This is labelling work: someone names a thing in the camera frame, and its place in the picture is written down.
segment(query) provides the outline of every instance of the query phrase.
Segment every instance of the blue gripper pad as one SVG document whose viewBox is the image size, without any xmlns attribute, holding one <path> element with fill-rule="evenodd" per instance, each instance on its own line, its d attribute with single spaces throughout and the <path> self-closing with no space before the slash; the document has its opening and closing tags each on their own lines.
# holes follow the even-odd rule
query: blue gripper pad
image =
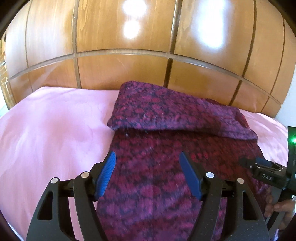
<svg viewBox="0 0 296 241">
<path fill-rule="evenodd" d="M 267 166 L 267 167 L 272 167 L 272 162 L 261 158 L 261 157 L 256 157 L 255 162 L 257 162 L 258 164 L 262 165 L 262 166 Z"/>
<path fill-rule="evenodd" d="M 102 170 L 96 180 L 96 192 L 94 194 L 96 199 L 99 199 L 99 197 L 104 195 L 107 185 L 110 181 L 111 175 L 116 165 L 115 152 L 111 152 L 102 164 L 104 166 L 102 167 Z"/>
<path fill-rule="evenodd" d="M 203 173 L 201 172 L 203 172 L 203 167 L 200 164 L 191 161 L 184 152 L 180 154 L 179 161 L 191 194 L 198 200 L 201 200 L 203 197 L 201 190 L 203 179 Z"/>
</svg>

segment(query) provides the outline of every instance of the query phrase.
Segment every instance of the wooden panel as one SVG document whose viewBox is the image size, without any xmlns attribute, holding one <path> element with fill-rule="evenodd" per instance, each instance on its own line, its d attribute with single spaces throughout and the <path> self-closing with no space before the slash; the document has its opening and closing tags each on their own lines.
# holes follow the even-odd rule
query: wooden panel
<svg viewBox="0 0 296 241">
<path fill-rule="evenodd" d="M 0 64 L 2 65 L 4 61 L 5 61 L 5 52 L 0 54 Z"/>
<path fill-rule="evenodd" d="M 256 3 L 256 33 L 245 78 L 270 93 L 283 51 L 283 17 L 267 0 L 256 0 Z"/>
<path fill-rule="evenodd" d="M 242 75 L 253 24 L 253 1 L 183 0 L 175 53 Z"/>
<path fill-rule="evenodd" d="M 168 88 L 229 104 L 239 80 L 212 69 L 173 62 Z"/>
<path fill-rule="evenodd" d="M 175 0 L 80 0 L 77 49 L 169 51 L 174 8 Z"/>
<path fill-rule="evenodd" d="M 23 74 L 11 79 L 9 83 L 16 103 L 20 102 L 33 92 L 28 74 Z"/>
<path fill-rule="evenodd" d="M 25 30 L 30 4 L 31 1 L 17 13 L 6 31 L 5 54 L 9 78 L 28 67 Z"/>
<path fill-rule="evenodd" d="M 272 99 L 269 99 L 266 103 L 266 106 L 263 108 L 262 113 L 272 118 L 275 118 L 280 108 L 280 104 L 276 103 Z"/>
<path fill-rule="evenodd" d="M 147 55 L 96 55 L 78 59 L 81 86 L 85 89 L 118 90 L 130 80 L 162 86 L 167 59 Z"/>
<path fill-rule="evenodd" d="M 33 91 L 43 86 L 77 88 L 73 59 L 50 64 L 29 72 Z"/>
<path fill-rule="evenodd" d="M 8 78 L 7 78 L 7 72 L 3 73 L 2 75 L 0 75 L 0 79 L 2 82 L 5 82 Z"/>
<path fill-rule="evenodd" d="M 3 40 L 4 35 L 2 38 L 0 38 L 0 54 L 3 54 L 5 52 L 5 41 Z"/>
<path fill-rule="evenodd" d="M 288 93 L 296 62 L 296 37 L 285 21 L 284 55 L 274 89 L 271 95 L 283 103 Z"/>
<path fill-rule="evenodd" d="M 27 25 L 29 66 L 72 53 L 75 0 L 33 0 Z"/>
<path fill-rule="evenodd" d="M 0 76 L 7 75 L 6 64 L 0 66 Z"/>
<path fill-rule="evenodd" d="M 261 112 L 267 99 L 268 96 L 255 89 L 251 85 L 243 82 L 239 91 L 237 92 L 237 96 L 234 99 L 232 106 L 257 113 Z"/>
<path fill-rule="evenodd" d="M 0 80 L 0 87 L 8 109 L 12 108 L 15 105 L 15 101 L 6 76 Z"/>
</svg>

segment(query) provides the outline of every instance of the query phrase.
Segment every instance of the metal screw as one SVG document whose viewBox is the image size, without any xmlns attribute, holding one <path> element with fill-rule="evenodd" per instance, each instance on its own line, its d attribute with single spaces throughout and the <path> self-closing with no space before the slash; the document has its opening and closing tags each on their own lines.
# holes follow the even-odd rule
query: metal screw
<svg viewBox="0 0 296 241">
<path fill-rule="evenodd" d="M 59 179 L 57 178 L 57 177 L 54 177 L 53 179 L 51 179 L 51 183 L 52 184 L 55 184 L 55 183 L 57 183 L 57 181 L 58 181 Z"/>
<path fill-rule="evenodd" d="M 208 178 L 213 178 L 215 175 L 214 175 L 214 173 L 212 173 L 212 172 L 207 172 L 207 173 L 206 173 L 206 176 L 207 176 Z"/>
<path fill-rule="evenodd" d="M 81 177 L 82 177 L 82 178 L 87 178 L 87 177 L 89 177 L 89 172 L 84 172 L 84 173 L 82 173 L 82 174 L 81 174 Z"/>
<path fill-rule="evenodd" d="M 237 179 L 237 182 L 240 183 L 240 184 L 244 184 L 244 179 L 242 179 L 242 178 L 238 178 L 238 179 Z"/>
</svg>

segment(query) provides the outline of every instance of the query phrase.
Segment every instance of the pink bedsheet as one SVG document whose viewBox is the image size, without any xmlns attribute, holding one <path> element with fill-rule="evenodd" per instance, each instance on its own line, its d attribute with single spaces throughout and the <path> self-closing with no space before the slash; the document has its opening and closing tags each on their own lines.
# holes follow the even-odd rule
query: pink bedsheet
<svg viewBox="0 0 296 241">
<path fill-rule="evenodd" d="M 117 96 L 118 91 L 43 87 L 0 118 L 0 210 L 23 238 L 51 178 L 75 178 L 104 159 Z M 241 112 L 264 157 L 286 165 L 286 128 L 262 114 Z M 75 236 L 83 240 L 73 199 L 70 211 Z"/>
<path fill-rule="evenodd" d="M 287 166 L 288 131 L 277 120 L 264 114 L 240 110 L 250 128 L 258 135 L 258 146 L 266 160 Z"/>
</svg>

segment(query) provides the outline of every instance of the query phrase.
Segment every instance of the human hand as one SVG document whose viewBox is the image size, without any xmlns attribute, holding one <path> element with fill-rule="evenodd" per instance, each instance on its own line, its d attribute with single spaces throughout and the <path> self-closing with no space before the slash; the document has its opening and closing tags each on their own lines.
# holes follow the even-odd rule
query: human hand
<svg viewBox="0 0 296 241">
<path fill-rule="evenodd" d="M 285 229 L 289 222 L 292 220 L 295 212 L 296 212 L 296 198 L 293 199 L 287 199 L 282 202 L 278 202 L 276 204 L 272 204 L 273 196 L 271 195 L 271 187 L 267 189 L 267 196 L 266 196 L 266 207 L 265 207 L 265 217 L 270 217 L 273 213 L 273 211 L 276 212 L 286 212 L 285 216 L 283 218 L 283 221 L 281 222 L 279 226 L 279 230 Z"/>
</svg>

